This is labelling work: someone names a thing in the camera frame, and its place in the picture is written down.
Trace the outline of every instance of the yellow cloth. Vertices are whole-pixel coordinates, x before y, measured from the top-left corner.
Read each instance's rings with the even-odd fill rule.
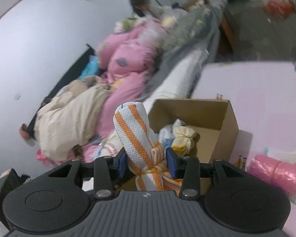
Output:
[[[194,147],[193,138],[196,137],[196,131],[187,126],[179,126],[174,129],[175,139],[171,145],[179,157],[183,157]]]
[[[122,81],[123,81],[123,78],[120,78],[120,79],[116,80],[114,82],[114,84],[111,85],[111,87],[117,88],[121,84]]]

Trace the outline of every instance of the brown cardboard box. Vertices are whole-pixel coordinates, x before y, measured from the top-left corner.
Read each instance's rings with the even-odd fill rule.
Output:
[[[228,100],[163,99],[156,100],[149,115],[150,127],[158,133],[165,125],[180,119],[199,134],[196,146],[188,154],[200,162],[211,163],[220,158],[229,160],[236,138],[238,124]],[[202,181],[202,193],[210,181]],[[136,190],[134,179],[121,186]]]

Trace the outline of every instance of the white towel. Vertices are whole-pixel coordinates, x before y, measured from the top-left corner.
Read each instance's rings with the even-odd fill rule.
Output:
[[[182,180],[171,178],[164,149],[149,127],[149,120],[140,102],[119,106],[113,118],[116,132],[128,157],[128,167],[137,176],[139,191],[180,191]]]

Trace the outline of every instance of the pink roll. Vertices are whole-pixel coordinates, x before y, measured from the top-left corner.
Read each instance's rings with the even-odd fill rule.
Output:
[[[274,171],[279,162],[274,158],[258,154],[252,159],[247,172],[271,184]]]
[[[272,184],[285,190],[288,194],[296,194],[296,164],[280,162],[273,174]]]
[[[288,194],[296,194],[296,164],[258,154],[252,159],[247,171]]]

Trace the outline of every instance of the person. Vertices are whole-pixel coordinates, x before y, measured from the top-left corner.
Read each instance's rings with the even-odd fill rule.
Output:
[[[161,19],[166,9],[170,6],[153,6],[150,0],[130,0],[130,4],[135,14],[139,17],[151,15],[156,19]]]
[[[139,17],[144,17],[145,12],[149,11],[150,8],[150,0],[130,0],[130,4],[134,13]]]

